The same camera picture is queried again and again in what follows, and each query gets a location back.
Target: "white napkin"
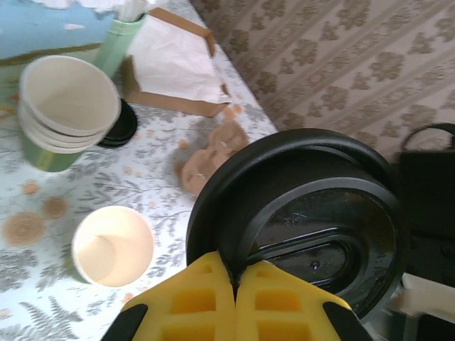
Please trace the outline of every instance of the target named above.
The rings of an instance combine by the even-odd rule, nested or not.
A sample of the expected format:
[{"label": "white napkin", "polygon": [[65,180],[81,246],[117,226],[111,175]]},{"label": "white napkin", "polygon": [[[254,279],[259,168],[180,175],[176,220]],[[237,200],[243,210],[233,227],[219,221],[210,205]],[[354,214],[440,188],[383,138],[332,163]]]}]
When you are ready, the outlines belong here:
[{"label": "white napkin", "polygon": [[128,54],[142,92],[211,103],[230,100],[200,36],[147,16]]}]

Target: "black cup lid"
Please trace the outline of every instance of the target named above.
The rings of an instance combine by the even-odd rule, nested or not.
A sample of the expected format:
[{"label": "black cup lid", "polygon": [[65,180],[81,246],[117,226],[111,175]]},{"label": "black cup lid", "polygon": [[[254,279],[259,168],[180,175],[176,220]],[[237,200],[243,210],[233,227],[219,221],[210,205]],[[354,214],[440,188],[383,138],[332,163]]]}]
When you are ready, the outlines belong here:
[{"label": "black cup lid", "polygon": [[122,99],[122,110],[119,119],[109,133],[98,143],[105,148],[118,148],[128,143],[137,130],[137,117],[133,108]]}]

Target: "floral tablecloth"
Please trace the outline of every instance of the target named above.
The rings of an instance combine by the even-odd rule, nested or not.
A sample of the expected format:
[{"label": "floral tablecloth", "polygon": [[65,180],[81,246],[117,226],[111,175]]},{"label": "floral tablecloth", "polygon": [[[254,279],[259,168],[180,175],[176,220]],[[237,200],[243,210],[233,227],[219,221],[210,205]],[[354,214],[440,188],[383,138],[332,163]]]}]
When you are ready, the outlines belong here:
[{"label": "floral tablecloth", "polygon": [[[186,0],[167,9],[202,24]],[[214,119],[133,105],[136,136],[126,146],[93,147],[69,170],[44,173],[21,155],[16,117],[0,121],[0,340],[99,340],[123,304],[185,266],[185,237],[194,203],[176,169],[223,120],[235,119],[251,141],[275,132],[222,51],[215,68],[232,93]],[[133,207],[156,236],[156,261],[136,283],[117,290],[80,283],[65,268],[73,232],[92,210]],[[35,219],[44,234],[11,229],[11,218]]]}]

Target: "cardboard box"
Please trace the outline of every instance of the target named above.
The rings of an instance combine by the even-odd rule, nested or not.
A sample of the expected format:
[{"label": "cardboard box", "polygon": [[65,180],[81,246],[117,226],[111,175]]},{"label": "cardboard box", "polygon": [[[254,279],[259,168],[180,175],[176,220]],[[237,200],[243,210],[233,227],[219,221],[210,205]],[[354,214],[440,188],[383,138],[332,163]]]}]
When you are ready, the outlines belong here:
[{"label": "cardboard box", "polygon": [[[204,38],[207,42],[210,56],[214,56],[215,39],[212,32],[207,28],[196,25],[191,21],[160,8],[151,10],[149,15]],[[214,117],[229,104],[229,102],[221,104],[210,103],[180,97],[165,96],[162,94],[152,94],[150,92],[141,92],[139,84],[134,77],[133,62],[131,57],[127,58],[122,64],[122,81],[124,99],[131,103],[145,104],[150,107],[169,109],[205,117]],[[221,90],[226,95],[230,96],[226,85],[220,84],[220,86]]]}]

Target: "black round lid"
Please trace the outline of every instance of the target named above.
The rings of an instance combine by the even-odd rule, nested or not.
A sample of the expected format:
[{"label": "black round lid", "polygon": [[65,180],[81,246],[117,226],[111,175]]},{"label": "black round lid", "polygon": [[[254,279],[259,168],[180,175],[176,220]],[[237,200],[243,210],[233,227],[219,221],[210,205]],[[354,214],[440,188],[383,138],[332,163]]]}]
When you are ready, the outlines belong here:
[{"label": "black round lid", "polygon": [[137,117],[133,108],[122,99],[122,110],[119,119],[109,130],[98,146],[105,148],[117,148],[128,143],[137,130]]},{"label": "black round lid", "polygon": [[[302,149],[290,143],[299,134],[311,136],[266,137],[215,172],[191,213],[187,263],[218,250],[238,274],[267,260],[342,297],[366,321],[405,268],[407,230],[394,186],[380,162],[357,162],[366,154],[360,147],[355,159],[346,148]],[[339,142],[357,148],[352,140]]]}]

